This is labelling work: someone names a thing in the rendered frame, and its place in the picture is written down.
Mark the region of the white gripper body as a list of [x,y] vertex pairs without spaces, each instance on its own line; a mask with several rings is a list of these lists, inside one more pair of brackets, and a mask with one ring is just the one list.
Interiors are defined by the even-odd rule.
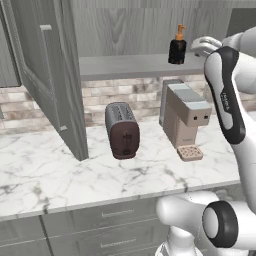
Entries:
[[207,57],[222,46],[222,43],[210,36],[203,36],[195,39],[191,44],[191,51],[197,56]]

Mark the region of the black soap dispenser orange pump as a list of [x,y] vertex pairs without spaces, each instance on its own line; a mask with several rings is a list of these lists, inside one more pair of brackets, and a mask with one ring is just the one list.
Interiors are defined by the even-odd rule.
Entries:
[[170,42],[168,62],[170,64],[183,64],[185,60],[185,52],[187,42],[184,40],[183,30],[185,26],[183,24],[178,25],[178,32],[175,38]]

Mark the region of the grey base cabinet door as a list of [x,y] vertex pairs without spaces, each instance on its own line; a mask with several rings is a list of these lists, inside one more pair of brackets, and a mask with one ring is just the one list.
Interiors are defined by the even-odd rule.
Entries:
[[0,222],[0,256],[51,256],[39,218]]

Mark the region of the beige coffee machine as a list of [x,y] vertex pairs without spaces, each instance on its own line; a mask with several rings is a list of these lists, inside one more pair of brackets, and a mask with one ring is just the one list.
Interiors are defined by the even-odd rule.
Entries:
[[163,81],[159,124],[184,162],[203,158],[196,146],[199,126],[207,126],[212,108],[181,79]]

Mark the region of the grey brown toaster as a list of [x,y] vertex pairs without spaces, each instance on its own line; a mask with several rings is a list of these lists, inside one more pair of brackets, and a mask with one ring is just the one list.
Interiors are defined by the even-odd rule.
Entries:
[[106,106],[105,127],[116,159],[131,159],[136,156],[140,129],[128,103],[113,102]]

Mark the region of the grey drawer front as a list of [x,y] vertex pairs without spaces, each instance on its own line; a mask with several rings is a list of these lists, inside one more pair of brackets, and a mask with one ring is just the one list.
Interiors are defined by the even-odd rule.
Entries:
[[[155,216],[156,198],[139,199],[103,206],[95,206],[59,213],[43,215],[42,219],[49,236],[88,231],[128,223],[133,220],[145,220]],[[102,218],[101,214],[134,209],[132,214]]]
[[[158,246],[168,233],[168,227],[157,218],[110,226],[92,231],[81,231],[59,237],[50,237],[54,256],[113,256]],[[137,241],[121,246],[101,249],[107,244],[136,237]]]

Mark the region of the grey open wall cabinet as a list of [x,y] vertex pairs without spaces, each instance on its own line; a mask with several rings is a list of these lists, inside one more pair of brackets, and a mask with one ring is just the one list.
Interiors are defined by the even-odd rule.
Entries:
[[256,25],[256,0],[70,0],[83,81],[196,75],[204,59],[187,51],[167,62],[180,24],[187,43],[218,40]]

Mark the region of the grey closed wall cabinet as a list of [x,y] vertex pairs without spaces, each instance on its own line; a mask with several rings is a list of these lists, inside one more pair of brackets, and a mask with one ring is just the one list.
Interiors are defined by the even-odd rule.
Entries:
[[0,0],[0,88],[19,87],[21,80]]

